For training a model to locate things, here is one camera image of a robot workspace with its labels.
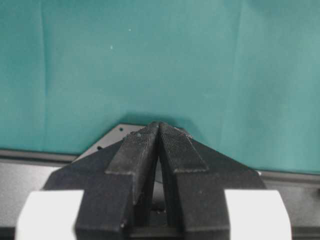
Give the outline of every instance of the black 3d-printed part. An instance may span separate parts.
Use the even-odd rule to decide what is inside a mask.
[[[224,189],[265,189],[258,173],[166,123],[159,131],[168,224],[186,239],[228,240]]]

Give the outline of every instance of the white rectangular block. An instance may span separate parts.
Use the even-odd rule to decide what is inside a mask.
[[[290,219],[277,190],[224,191],[230,240],[291,240]]]
[[[19,215],[16,240],[76,240],[83,190],[33,191]]]

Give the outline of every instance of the teal fabric backdrop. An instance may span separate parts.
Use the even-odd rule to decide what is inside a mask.
[[[163,120],[320,173],[320,1],[1,0],[0,148],[79,154]]]

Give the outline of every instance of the white block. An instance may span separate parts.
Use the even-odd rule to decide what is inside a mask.
[[[76,240],[83,190],[33,191],[19,215],[16,240]]]
[[[291,240],[290,219],[277,190],[224,191],[230,240]]]

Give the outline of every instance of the green backdrop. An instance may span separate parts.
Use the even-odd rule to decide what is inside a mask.
[[[320,1],[1,0],[0,147],[79,154],[163,120],[320,173]]]

